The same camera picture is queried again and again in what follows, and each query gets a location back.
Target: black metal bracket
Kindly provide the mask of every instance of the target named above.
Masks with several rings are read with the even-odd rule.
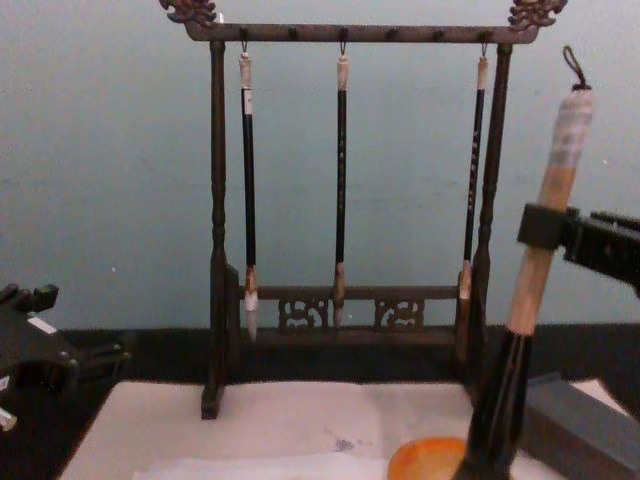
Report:
[[[58,287],[46,285],[33,293],[10,284],[0,290],[0,397],[24,387],[61,393],[101,380],[119,380],[130,363],[134,339],[92,349],[78,349],[61,332],[34,318],[31,312],[53,308]]]
[[[604,212],[580,217],[527,204],[518,241],[531,247],[565,247],[564,259],[628,283],[640,297],[640,220]]]

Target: white label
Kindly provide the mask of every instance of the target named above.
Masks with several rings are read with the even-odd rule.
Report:
[[[34,327],[39,328],[40,330],[42,330],[47,335],[51,335],[51,334],[57,332],[55,327],[52,327],[47,322],[45,322],[44,320],[39,319],[38,317],[30,317],[27,320],[27,322],[29,322]]]
[[[253,115],[253,94],[251,90],[244,91],[244,114]]]

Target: bamboo brush handle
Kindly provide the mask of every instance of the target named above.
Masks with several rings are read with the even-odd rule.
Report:
[[[560,106],[553,144],[538,204],[566,211],[576,167],[593,114],[591,90],[576,90]],[[553,251],[527,247],[509,313],[507,328],[518,335],[533,335]]]

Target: hanging brush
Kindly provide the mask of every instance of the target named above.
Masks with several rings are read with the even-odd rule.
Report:
[[[344,230],[347,178],[347,83],[349,80],[349,60],[345,55],[346,41],[340,42],[338,60],[338,201],[336,225],[336,269],[333,280],[333,325],[342,324],[344,309]]]
[[[247,53],[246,41],[242,42],[240,78],[242,82],[242,139],[247,241],[247,276],[244,284],[244,307],[247,312],[249,336],[255,342],[258,335],[258,282],[256,279],[256,215],[253,167],[253,90],[251,87],[251,58]]]
[[[473,248],[473,223],[476,215],[476,196],[478,189],[478,167],[480,142],[482,140],[482,119],[484,114],[484,93],[487,89],[489,61],[487,44],[482,44],[482,56],[478,61],[478,82],[476,91],[476,110],[473,122],[473,143],[471,146],[471,165],[469,167],[469,192],[467,194],[467,222],[464,236],[464,255],[459,277],[458,303],[456,309],[456,328],[467,330],[471,308],[471,249]],[[456,356],[465,358],[466,342],[456,342]]]

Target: hook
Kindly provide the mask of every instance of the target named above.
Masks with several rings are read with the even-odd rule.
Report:
[[[562,56],[564,57],[565,62],[567,62],[567,65],[569,65],[569,68],[574,71],[580,80],[580,83],[575,84],[572,90],[591,90],[591,87],[587,85],[587,80],[584,77],[582,67],[580,67],[580,63],[578,63],[578,60],[569,45],[565,45],[562,49]]]
[[[349,30],[346,27],[342,27],[340,29],[340,54],[344,56],[344,53],[347,51],[347,35],[349,34]]]
[[[249,37],[249,31],[246,27],[240,29],[240,44],[242,45],[242,53],[247,53],[247,38]]]

